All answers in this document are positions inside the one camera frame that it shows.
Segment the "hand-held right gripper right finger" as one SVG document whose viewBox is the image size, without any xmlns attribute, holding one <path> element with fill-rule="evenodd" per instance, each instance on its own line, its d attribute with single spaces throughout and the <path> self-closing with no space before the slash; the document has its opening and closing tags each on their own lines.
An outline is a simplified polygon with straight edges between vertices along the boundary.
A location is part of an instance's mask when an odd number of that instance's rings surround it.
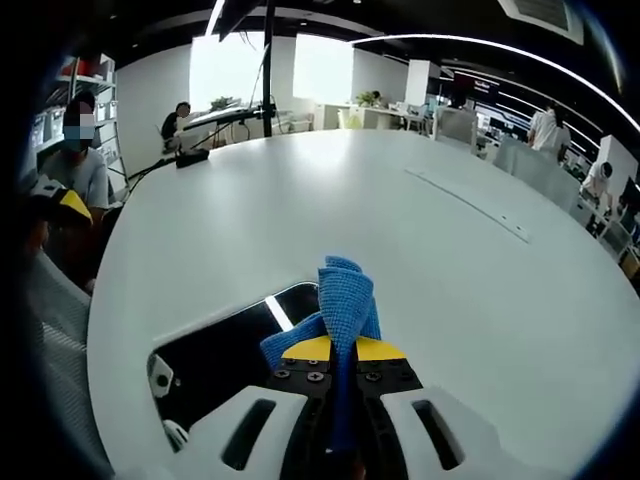
<svg viewBox="0 0 640 480">
<path fill-rule="evenodd" d="M 356 341 L 357 412 L 367 479 L 504 479 L 496 429 L 437 386 L 424 386 L 404 353 Z"/>
</svg>

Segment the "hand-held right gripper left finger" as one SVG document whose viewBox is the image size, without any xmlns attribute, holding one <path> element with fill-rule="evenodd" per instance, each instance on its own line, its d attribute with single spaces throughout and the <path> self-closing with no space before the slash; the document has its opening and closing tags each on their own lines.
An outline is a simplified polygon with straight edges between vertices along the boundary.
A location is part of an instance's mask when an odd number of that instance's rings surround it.
<svg viewBox="0 0 640 480">
<path fill-rule="evenodd" d="M 330 429 L 327 360 L 284 355 L 264 386 L 247 386 L 196 422 L 180 450 L 119 479 L 321 479 Z"/>
</svg>

